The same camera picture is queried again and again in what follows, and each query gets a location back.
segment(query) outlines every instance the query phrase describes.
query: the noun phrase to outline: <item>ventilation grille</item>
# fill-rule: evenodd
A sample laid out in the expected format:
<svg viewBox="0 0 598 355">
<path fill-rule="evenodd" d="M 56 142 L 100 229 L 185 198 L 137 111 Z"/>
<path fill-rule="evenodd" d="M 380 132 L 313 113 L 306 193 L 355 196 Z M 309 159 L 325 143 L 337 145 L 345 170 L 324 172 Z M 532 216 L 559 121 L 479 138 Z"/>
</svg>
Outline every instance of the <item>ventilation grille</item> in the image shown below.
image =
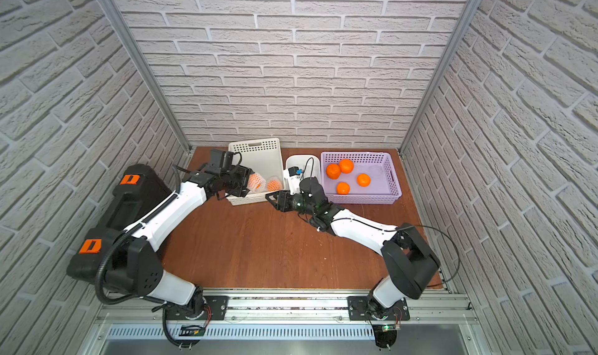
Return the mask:
<svg viewBox="0 0 598 355">
<path fill-rule="evenodd" d="M 271 339 L 271 340 L 371 340 L 374 332 L 369 324 L 215 324 L 208 326 L 202 337 L 179 337 L 185 324 L 169 325 L 179 339 Z M 165 339 L 161 324 L 113 324 L 107 339 Z"/>
</svg>

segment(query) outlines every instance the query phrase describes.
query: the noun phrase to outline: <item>brown tabletop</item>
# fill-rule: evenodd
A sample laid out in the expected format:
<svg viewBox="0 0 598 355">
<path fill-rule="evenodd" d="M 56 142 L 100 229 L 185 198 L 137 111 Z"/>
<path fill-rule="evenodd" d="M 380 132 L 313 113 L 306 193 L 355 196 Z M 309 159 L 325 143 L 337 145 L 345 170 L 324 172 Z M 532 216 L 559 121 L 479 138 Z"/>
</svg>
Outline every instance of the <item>brown tabletop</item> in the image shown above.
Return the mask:
<svg viewBox="0 0 598 355">
<path fill-rule="evenodd" d="M 210 149 L 197 148 L 189 169 L 209 161 Z M 282 161 L 290 155 L 319 157 L 322 151 L 335 150 L 283 148 Z M 375 151 L 391 154 L 402 196 L 392 205 L 343 207 L 383 224 L 420 224 L 396 150 Z M 295 212 L 276 211 L 268 202 L 232 206 L 215 198 L 170 234 L 162 264 L 168 272 L 204 287 L 370 289 L 388 275 L 377 253 L 350 239 L 316 232 Z M 437 274 L 430 284 L 439 282 Z"/>
</svg>

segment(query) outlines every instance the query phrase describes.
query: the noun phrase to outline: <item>white basket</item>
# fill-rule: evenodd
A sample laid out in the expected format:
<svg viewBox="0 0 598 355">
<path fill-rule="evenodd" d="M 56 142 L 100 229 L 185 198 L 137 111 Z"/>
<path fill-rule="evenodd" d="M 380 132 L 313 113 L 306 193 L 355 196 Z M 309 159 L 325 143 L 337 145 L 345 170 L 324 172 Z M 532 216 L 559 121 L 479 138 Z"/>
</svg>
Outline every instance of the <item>white basket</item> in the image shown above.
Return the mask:
<svg viewBox="0 0 598 355">
<path fill-rule="evenodd" d="M 277 176 L 282 182 L 285 190 L 289 189 L 288 183 L 282 177 L 282 154 L 280 153 L 280 141 L 277 138 L 231 142 L 228 144 L 228 151 L 240 152 L 243 156 L 241 165 L 258 172 L 267 179 Z M 235 155 L 233 164 L 239 162 L 239 156 Z M 249 193 L 244 198 L 231 195 L 227 199 L 233 206 L 247 203 L 265 202 L 267 193 Z"/>
</svg>

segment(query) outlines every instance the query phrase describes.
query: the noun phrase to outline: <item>orange sticker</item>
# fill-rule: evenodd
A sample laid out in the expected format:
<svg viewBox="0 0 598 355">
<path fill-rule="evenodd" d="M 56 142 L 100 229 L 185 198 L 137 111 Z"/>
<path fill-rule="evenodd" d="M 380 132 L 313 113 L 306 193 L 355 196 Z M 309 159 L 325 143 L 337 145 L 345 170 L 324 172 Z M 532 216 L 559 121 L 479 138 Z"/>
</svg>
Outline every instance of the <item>orange sticker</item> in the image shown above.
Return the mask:
<svg viewBox="0 0 598 355">
<path fill-rule="evenodd" d="M 101 239 L 86 239 L 83 247 L 79 250 L 79 254 L 97 254 L 102 248 Z"/>
<path fill-rule="evenodd" d="M 120 185 L 124 185 L 124 184 L 131 184 L 131 185 L 136 185 L 137 181 L 139 181 L 139 175 L 138 174 L 126 174 L 123 177 L 123 180 L 120 182 Z"/>
</svg>

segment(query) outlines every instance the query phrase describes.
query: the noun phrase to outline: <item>brick wall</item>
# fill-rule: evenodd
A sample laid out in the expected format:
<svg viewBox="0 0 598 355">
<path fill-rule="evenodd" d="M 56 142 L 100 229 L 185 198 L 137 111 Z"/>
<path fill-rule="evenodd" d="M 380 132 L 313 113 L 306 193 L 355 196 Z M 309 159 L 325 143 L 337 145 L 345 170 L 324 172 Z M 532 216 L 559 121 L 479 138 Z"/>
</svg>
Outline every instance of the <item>brick wall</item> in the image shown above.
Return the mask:
<svg viewBox="0 0 598 355">
<path fill-rule="evenodd" d="M 66 276 L 128 165 L 185 159 L 95 0 L 0 0 L 0 353 L 73 354 L 99 308 Z"/>
<path fill-rule="evenodd" d="M 597 53 L 598 0 L 483 0 L 406 146 L 497 353 L 598 352 Z"/>
<path fill-rule="evenodd" d="M 190 142 L 397 147 L 465 0 L 116 0 Z"/>
</svg>

